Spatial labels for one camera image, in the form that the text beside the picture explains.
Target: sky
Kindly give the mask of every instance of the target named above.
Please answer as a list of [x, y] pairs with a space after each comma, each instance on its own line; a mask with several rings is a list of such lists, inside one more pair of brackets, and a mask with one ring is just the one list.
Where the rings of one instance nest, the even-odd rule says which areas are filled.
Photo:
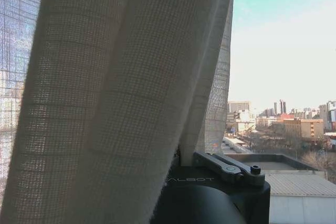
[[336, 100], [336, 0], [234, 0], [228, 99], [261, 111]]

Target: screw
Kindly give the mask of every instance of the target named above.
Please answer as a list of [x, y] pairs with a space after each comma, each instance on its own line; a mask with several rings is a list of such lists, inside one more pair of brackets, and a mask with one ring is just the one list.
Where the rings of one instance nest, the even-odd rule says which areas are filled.
[[261, 168], [258, 165], [251, 166], [250, 170], [253, 175], [259, 175], [261, 173]]

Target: black device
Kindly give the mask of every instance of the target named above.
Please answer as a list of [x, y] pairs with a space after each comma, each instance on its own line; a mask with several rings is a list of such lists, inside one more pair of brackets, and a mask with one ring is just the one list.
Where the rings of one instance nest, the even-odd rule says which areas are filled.
[[269, 200], [259, 166], [195, 152], [192, 166], [172, 165], [150, 223], [268, 224]]

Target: metal clamp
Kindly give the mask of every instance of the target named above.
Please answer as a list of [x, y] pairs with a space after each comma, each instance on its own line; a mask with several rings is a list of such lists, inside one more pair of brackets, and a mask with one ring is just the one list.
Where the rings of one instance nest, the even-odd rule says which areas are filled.
[[261, 173], [259, 166], [247, 166], [221, 153], [210, 155], [195, 152], [193, 166], [204, 166], [218, 174], [223, 181], [232, 184], [263, 186], [265, 183], [265, 174]]

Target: distant tower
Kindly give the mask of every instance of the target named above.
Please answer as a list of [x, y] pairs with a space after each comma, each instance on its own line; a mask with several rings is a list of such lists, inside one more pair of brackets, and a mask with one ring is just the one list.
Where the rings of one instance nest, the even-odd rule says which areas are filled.
[[278, 114], [278, 104], [277, 104], [277, 102], [274, 103], [274, 114], [275, 115]]
[[280, 110], [281, 110], [281, 114], [285, 114], [286, 113], [286, 102], [283, 100], [280, 100]]

